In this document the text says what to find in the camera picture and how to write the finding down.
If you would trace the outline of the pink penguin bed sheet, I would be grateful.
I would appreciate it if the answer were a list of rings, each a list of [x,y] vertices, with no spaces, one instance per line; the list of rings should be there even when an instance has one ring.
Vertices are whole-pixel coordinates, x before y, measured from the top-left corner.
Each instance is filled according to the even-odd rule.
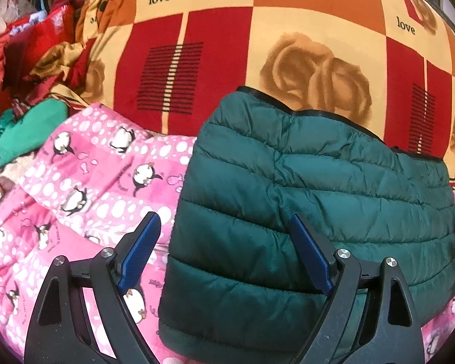
[[[23,355],[32,305],[54,255],[72,259],[117,243],[150,211],[162,223],[140,286],[127,297],[154,352],[180,362],[158,337],[156,307],[184,177],[197,137],[139,129],[100,105],[66,119],[0,205],[0,332]],[[455,296],[423,329],[426,354],[455,325]]]

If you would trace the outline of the red orange rose blanket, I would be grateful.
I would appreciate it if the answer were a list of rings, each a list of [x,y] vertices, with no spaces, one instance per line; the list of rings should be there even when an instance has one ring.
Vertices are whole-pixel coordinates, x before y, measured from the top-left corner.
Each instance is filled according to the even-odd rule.
[[[444,160],[455,184],[455,31],[429,0],[88,0],[83,97],[162,134],[195,135],[258,89]]]

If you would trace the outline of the red clothes pile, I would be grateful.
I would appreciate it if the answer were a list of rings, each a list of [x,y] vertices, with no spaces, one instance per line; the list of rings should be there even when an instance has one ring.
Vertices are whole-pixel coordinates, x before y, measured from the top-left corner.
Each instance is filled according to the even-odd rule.
[[[19,117],[61,84],[84,89],[93,43],[75,38],[75,14],[83,0],[56,0],[42,22],[14,34],[20,19],[0,34],[0,117]]]

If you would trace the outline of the light green garment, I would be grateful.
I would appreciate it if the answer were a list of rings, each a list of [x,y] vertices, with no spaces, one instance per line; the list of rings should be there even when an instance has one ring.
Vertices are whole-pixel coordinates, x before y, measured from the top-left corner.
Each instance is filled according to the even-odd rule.
[[[0,169],[40,148],[67,117],[66,104],[54,98],[39,102],[21,118],[6,110],[0,117]]]

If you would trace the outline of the dark green puffer jacket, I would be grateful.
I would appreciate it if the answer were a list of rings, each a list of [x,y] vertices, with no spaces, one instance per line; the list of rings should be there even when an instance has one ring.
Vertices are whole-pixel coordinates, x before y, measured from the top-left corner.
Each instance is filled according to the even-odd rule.
[[[442,160],[242,86],[201,127],[184,177],[158,308],[168,349],[203,363],[293,358],[325,300],[289,236],[294,214],[360,260],[394,257],[422,324],[455,296]]]

